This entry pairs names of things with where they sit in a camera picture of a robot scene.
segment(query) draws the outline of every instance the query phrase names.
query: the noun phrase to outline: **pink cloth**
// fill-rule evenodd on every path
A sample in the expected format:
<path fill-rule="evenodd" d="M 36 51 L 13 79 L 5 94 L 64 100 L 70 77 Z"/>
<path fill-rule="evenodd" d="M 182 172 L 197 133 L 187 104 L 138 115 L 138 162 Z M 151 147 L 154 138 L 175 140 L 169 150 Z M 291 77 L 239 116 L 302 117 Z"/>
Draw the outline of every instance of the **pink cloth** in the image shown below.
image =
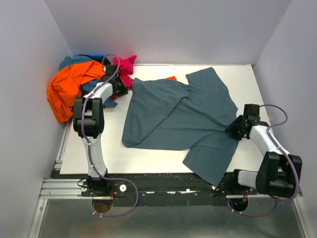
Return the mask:
<path fill-rule="evenodd" d="M 120 77 L 124 83 L 124 85 L 128 88 L 128 90 L 132 89 L 132 82 L 133 79 L 128 76 L 129 74 L 133 74 L 133 64 L 135 59 L 137 58 L 136 55 L 131 56 L 127 59 L 120 59 L 120 70 L 119 70 L 119 74 Z M 118 59 L 117 58 L 113 58 L 113 65 L 118 65 Z"/>

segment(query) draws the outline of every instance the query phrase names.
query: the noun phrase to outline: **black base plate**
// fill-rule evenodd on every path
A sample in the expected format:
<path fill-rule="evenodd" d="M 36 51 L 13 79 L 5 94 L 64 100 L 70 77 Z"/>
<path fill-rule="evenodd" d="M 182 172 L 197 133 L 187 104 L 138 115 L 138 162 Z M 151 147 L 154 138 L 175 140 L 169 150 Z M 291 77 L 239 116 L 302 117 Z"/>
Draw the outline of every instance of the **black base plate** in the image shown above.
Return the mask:
<path fill-rule="evenodd" d="M 123 197 L 125 192 L 120 191 L 120 186 L 125 185 L 125 181 L 107 181 L 110 188 L 113 188 L 114 197 Z M 111 196 L 111 191 L 105 190 L 105 191 L 91 191 L 90 189 L 87 189 L 85 192 L 81 192 L 81 195 L 83 197 L 108 197 Z"/>
<path fill-rule="evenodd" d="M 109 174 L 108 176 L 133 181 L 139 191 L 138 206 L 226 206 L 227 195 L 243 196 L 245 190 L 248 195 L 256 194 L 255 191 L 250 191 L 250 188 L 236 183 L 236 173 L 226 173 L 217 188 L 212 187 L 196 174 Z M 86 177 L 87 175 L 60 175 L 59 171 L 53 171 L 51 176 L 52 179 L 84 179 Z M 114 188 L 119 188 L 119 181 L 114 182 Z M 136 199 L 135 189 L 129 182 L 125 185 L 127 190 L 123 196 L 120 193 L 115 194 L 114 206 L 133 206 Z M 93 197 L 96 194 L 89 193 L 85 196 Z"/>

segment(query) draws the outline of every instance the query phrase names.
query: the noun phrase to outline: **blue cloth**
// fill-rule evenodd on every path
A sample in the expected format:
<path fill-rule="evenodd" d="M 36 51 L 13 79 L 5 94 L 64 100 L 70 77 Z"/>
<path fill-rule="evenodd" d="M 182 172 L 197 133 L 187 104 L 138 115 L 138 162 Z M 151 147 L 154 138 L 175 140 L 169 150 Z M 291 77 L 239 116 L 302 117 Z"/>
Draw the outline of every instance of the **blue cloth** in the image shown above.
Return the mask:
<path fill-rule="evenodd" d="M 67 56 L 62 61 L 62 63 L 60 63 L 59 71 L 61 71 L 65 67 L 73 65 L 73 64 L 90 62 L 90 61 L 93 61 L 93 60 L 87 56 L 73 56 L 72 58 Z"/>
<path fill-rule="evenodd" d="M 77 63 L 84 63 L 84 62 L 90 62 L 92 61 L 91 58 L 88 56 L 73 56 L 73 57 L 65 57 L 65 59 L 60 63 L 59 65 L 59 71 L 61 71 L 63 68 L 77 64 Z M 98 80 L 92 80 L 89 81 L 88 83 L 85 83 L 84 85 L 81 86 L 81 91 L 84 93 L 84 95 L 90 93 L 98 83 Z M 110 107 L 110 108 L 115 108 L 118 105 L 114 100 L 111 98 L 107 98 L 106 101 L 104 102 L 104 106 Z"/>
<path fill-rule="evenodd" d="M 190 148 L 183 163 L 217 186 L 239 143 L 224 132 L 237 107 L 213 68 L 186 78 L 189 85 L 135 78 L 122 142 L 141 149 Z"/>

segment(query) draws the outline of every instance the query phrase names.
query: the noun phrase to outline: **pile of clothes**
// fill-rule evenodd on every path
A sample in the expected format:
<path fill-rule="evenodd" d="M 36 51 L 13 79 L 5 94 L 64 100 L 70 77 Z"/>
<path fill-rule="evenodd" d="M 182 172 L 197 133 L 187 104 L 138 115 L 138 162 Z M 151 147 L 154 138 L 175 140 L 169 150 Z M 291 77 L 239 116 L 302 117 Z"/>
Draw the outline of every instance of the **pile of clothes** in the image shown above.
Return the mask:
<path fill-rule="evenodd" d="M 124 85 L 128 90 L 132 89 L 133 65 L 136 55 L 120 60 L 118 71 Z M 60 64 L 59 72 L 48 84 L 47 99 L 58 122 L 66 122 L 73 116 L 73 106 L 76 97 L 90 93 L 98 81 L 105 74 L 101 64 L 103 56 L 78 55 L 66 57 Z M 114 65 L 118 65 L 118 59 L 114 58 Z M 115 107 L 116 97 L 108 98 L 104 106 Z"/>

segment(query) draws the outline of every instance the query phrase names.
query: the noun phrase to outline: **cable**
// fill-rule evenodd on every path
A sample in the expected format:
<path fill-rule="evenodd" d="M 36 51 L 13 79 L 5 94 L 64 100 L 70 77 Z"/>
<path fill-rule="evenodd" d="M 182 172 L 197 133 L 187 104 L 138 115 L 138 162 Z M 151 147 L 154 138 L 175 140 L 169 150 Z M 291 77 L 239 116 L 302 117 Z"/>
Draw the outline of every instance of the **cable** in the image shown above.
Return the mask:
<path fill-rule="evenodd" d="M 104 56 L 103 60 L 102 60 L 102 65 L 103 65 L 103 62 L 105 61 L 105 58 L 108 57 L 108 56 L 113 56 L 113 57 L 116 57 L 115 55 L 113 54 L 109 54 L 109 55 L 106 55 Z M 117 57 L 118 59 L 118 66 L 115 70 L 115 72 L 113 73 L 113 75 L 107 79 L 105 82 L 103 82 L 101 85 L 99 85 L 98 87 L 96 87 L 95 89 L 93 89 L 92 93 L 87 96 L 87 98 L 85 99 L 84 101 L 84 105 L 83 105 L 83 111 L 82 111 L 82 115 L 81 115 L 81 132 L 83 134 L 83 137 L 86 139 L 87 141 L 87 144 L 88 144 L 88 158 L 89 158 L 89 162 L 91 164 L 91 167 L 94 169 L 94 171 L 101 177 L 103 178 L 104 180 L 108 180 L 108 181 L 114 181 L 114 180 L 119 180 L 119 181 L 125 181 L 125 182 L 129 182 L 130 184 L 133 185 L 135 191 L 136 191 L 136 200 L 135 200 L 135 203 L 134 205 L 132 206 L 132 208 L 130 210 L 128 210 L 127 212 L 124 212 L 124 213 L 121 213 L 121 214 L 117 214 L 117 215 L 106 215 L 106 214 L 102 214 L 102 213 L 98 213 L 95 211 L 95 204 L 93 204 L 93 209 L 94 209 L 94 214 L 98 214 L 100 215 L 101 217 L 119 217 L 119 216 L 123 216 L 123 215 L 126 215 L 130 212 L 132 212 L 136 205 L 138 204 L 138 201 L 139 201 L 139 191 L 138 191 L 138 188 L 137 186 L 135 185 L 134 182 L 132 182 L 131 180 L 129 179 L 126 179 L 126 178 L 107 178 L 105 176 L 103 176 L 96 168 L 94 162 L 93 162 L 93 159 L 91 157 L 91 148 L 90 148 L 90 145 L 91 145 L 91 141 L 89 140 L 89 138 L 86 136 L 86 133 L 85 133 L 85 130 L 84 130 L 84 120 L 85 120 L 85 111 L 86 111 L 86 106 L 87 106 L 87 102 L 88 100 L 102 87 L 104 86 L 106 83 L 108 83 L 110 80 L 113 79 L 113 77 L 115 77 L 115 75 L 117 74 L 119 68 L 120 68 L 120 59 Z"/>
<path fill-rule="evenodd" d="M 270 212 L 265 213 L 265 214 L 261 214 L 261 215 L 248 214 L 248 213 L 238 212 L 238 211 L 234 210 L 231 199 L 228 199 L 228 207 L 230 208 L 231 212 L 234 212 L 236 214 L 240 214 L 240 215 L 243 215 L 243 216 L 246 216 L 246 217 L 266 217 L 266 216 L 272 215 L 274 212 L 276 212 L 276 210 L 281 205 L 280 201 L 278 201 L 276 198 L 274 198 L 274 199 L 276 200 L 275 207 Z"/>
<path fill-rule="evenodd" d="M 231 199 L 228 199 L 228 207 L 230 208 L 230 210 L 234 213 L 237 213 L 237 214 L 240 214 L 240 215 L 244 215 L 244 216 L 247 216 L 247 217 L 265 217 L 265 216 L 269 216 L 271 214 L 273 214 L 277 209 L 278 207 L 280 206 L 281 203 L 283 202 L 291 202 L 294 200 L 294 198 L 297 196 L 298 192 L 299 192 L 299 178 L 298 178 L 298 175 L 297 175 L 297 172 L 296 172 L 296 169 L 295 169 L 295 166 L 291 160 L 291 158 L 288 156 L 288 154 L 280 147 L 280 145 L 278 144 L 278 142 L 274 139 L 274 137 L 271 135 L 271 132 L 269 131 L 271 128 L 275 127 L 275 126 L 279 126 L 279 125 L 283 125 L 285 124 L 287 121 L 288 121 L 288 115 L 287 113 L 284 111 L 283 108 L 277 106 L 277 105 L 273 105 L 273 104 L 264 104 L 264 105 L 261 105 L 260 107 L 275 107 L 275 108 L 278 108 L 280 109 L 284 115 L 285 115 L 285 120 L 283 122 L 280 122 L 280 123 L 277 123 L 277 124 L 274 124 L 274 125 L 270 125 L 267 129 L 266 129 L 266 133 L 268 135 L 268 137 L 270 138 L 270 140 L 272 141 L 272 143 L 278 148 L 278 150 L 285 156 L 285 158 L 287 159 L 291 169 L 292 169 L 292 172 L 294 174 L 294 177 L 295 177 L 295 190 L 294 190 L 294 193 L 293 195 L 290 197 L 290 198 L 287 198 L 287 199 L 280 199 L 280 198 L 277 198 L 277 197 L 274 197 L 274 196 L 271 196 L 275 201 L 276 201 L 276 205 L 275 207 L 273 208 L 273 210 L 271 210 L 270 212 L 266 213 L 266 214 L 263 214 L 263 215 L 253 215 L 253 214 L 248 214 L 248 213 L 242 213 L 242 212 L 238 212 L 236 210 L 233 209 L 233 205 L 232 205 L 232 201 Z"/>
<path fill-rule="evenodd" d="M 81 180 L 79 180 L 79 181 L 77 182 L 77 186 L 79 186 L 79 187 L 84 187 L 84 188 L 88 188 L 88 187 L 85 186 L 85 185 L 79 185 L 79 183 L 80 183 L 81 181 L 83 181 L 83 180 L 85 180 L 85 178 L 82 178 Z"/>

